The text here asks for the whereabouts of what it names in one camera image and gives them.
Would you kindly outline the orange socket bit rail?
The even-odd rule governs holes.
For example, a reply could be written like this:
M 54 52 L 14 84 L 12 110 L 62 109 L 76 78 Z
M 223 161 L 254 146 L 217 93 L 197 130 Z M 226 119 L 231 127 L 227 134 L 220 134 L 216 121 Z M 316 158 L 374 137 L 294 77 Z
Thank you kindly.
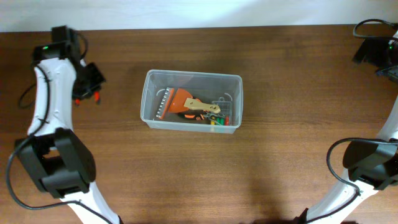
M 165 116 L 166 112 L 168 111 L 168 108 L 171 104 L 171 100 L 174 96 L 174 93 L 175 93 L 174 88 L 168 87 L 165 89 L 164 95 L 161 98 L 159 108 L 155 115 L 156 118 L 158 118 L 158 119 L 164 118 L 164 116 Z

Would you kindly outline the orange-handled needle-nose pliers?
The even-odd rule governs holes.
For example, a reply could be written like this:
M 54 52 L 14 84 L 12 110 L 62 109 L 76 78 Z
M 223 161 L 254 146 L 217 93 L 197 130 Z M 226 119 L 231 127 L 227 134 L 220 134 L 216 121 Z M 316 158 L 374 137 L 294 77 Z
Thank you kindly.
M 205 121 L 207 120 L 210 125 L 224 126 L 226 124 L 226 117 L 210 112 L 199 112 L 199 113 L 178 113 L 180 118 L 187 119 L 190 121 Z

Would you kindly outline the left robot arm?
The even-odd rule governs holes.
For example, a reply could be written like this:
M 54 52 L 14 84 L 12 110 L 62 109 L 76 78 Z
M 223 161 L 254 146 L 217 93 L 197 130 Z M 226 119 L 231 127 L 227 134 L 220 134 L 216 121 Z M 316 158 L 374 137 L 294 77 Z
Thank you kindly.
M 27 137 L 16 141 L 6 166 L 6 185 L 13 200 L 29 210 L 68 205 L 82 223 L 121 223 L 106 203 L 96 180 L 95 159 L 73 131 L 72 105 L 93 97 L 106 81 L 94 63 L 86 63 L 87 39 L 78 31 L 58 26 L 51 43 L 37 46 L 31 69 L 36 77 L 35 110 Z M 18 158 L 34 185 L 58 203 L 27 205 L 11 186 L 11 164 Z

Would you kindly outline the clear screwdriver bit case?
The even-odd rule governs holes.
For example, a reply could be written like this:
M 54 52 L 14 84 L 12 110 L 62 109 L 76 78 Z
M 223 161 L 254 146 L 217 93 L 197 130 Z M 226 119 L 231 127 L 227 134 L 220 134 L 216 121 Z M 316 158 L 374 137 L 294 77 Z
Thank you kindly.
M 233 103 L 223 97 L 220 97 L 216 101 L 212 101 L 213 104 L 220 107 L 220 112 L 210 116 L 212 125 L 230 126 L 232 125 L 233 115 Z

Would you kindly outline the orange scraper with wooden handle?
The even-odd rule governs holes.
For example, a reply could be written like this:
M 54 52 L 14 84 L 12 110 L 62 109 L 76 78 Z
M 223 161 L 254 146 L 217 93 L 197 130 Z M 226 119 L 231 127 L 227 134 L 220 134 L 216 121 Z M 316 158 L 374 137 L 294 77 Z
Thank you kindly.
M 169 106 L 170 113 L 182 113 L 188 110 L 203 110 L 212 113 L 220 113 L 221 109 L 218 105 L 207 104 L 194 99 L 193 96 L 182 88 L 179 88 L 174 94 L 174 98 Z

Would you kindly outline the clear plastic container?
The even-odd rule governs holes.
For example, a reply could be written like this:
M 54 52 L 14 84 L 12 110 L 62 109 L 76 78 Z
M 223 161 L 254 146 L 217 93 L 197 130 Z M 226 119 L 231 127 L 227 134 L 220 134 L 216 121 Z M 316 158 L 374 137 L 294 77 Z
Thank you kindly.
M 187 90 L 195 99 L 212 104 L 220 97 L 233 103 L 232 125 L 210 125 L 205 121 L 190 121 L 178 113 L 166 112 L 163 119 L 155 117 L 166 88 Z M 186 111 L 183 113 L 207 112 Z M 233 134 L 240 127 L 243 115 L 243 81 L 238 75 L 173 70 L 150 70 L 147 72 L 141 99 L 141 120 L 150 128 L 178 131 Z

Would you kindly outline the small red-handled cutting pliers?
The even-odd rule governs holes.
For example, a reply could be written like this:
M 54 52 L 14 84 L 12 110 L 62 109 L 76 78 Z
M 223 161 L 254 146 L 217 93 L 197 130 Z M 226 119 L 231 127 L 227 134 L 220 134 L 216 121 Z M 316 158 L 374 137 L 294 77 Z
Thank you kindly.
M 95 103 L 97 105 L 99 105 L 101 103 L 100 93 L 98 91 L 95 91 L 93 96 L 94 96 Z M 75 99 L 74 103 L 75 103 L 76 106 L 79 106 L 80 105 L 80 99 Z

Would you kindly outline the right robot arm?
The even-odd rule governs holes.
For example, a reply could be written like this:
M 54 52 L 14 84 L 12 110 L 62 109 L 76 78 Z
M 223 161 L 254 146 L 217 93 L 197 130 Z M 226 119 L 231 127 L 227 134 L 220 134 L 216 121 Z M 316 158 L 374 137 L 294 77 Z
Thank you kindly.
M 377 67 L 377 75 L 397 81 L 397 36 L 387 40 L 366 39 L 353 58 Z M 331 163 L 327 166 L 337 179 L 332 189 L 314 206 L 294 218 L 294 223 L 343 223 L 370 196 L 397 185 L 397 106 L 374 139 L 345 138 L 333 143 L 332 150 L 347 143 L 343 156 L 343 173 L 338 175 Z

